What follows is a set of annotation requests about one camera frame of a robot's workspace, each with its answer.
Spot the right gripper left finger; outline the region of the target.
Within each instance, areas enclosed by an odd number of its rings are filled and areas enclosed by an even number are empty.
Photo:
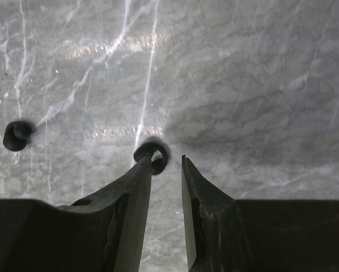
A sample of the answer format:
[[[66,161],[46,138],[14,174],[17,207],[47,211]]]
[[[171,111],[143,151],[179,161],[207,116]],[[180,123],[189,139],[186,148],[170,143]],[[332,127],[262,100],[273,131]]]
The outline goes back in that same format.
[[[151,157],[72,205],[0,199],[0,271],[138,271]]]

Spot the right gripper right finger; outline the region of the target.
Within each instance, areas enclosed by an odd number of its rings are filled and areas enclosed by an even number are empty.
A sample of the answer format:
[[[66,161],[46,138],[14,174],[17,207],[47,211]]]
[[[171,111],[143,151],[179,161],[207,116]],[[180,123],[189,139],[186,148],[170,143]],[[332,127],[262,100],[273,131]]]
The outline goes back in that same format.
[[[339,200],[233,199],[181,159],[189,271],[339,271]]]

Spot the black earbud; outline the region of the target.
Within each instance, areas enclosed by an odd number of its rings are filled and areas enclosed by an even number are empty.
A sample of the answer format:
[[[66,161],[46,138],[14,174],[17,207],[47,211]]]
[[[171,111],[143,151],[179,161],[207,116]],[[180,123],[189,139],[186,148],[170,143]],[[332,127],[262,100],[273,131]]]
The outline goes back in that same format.
[[[34,132],[35,127],[31,122],[27,120],[13,121],[6,126],[2,143],[9,151],[21,151],[31,143]]]
[[[139,162],[145,156],[151,156],[151,174],[161,174],[170,161],[171,153],[168,145],[159,137],[147,138],[134,152],[133,159]]]

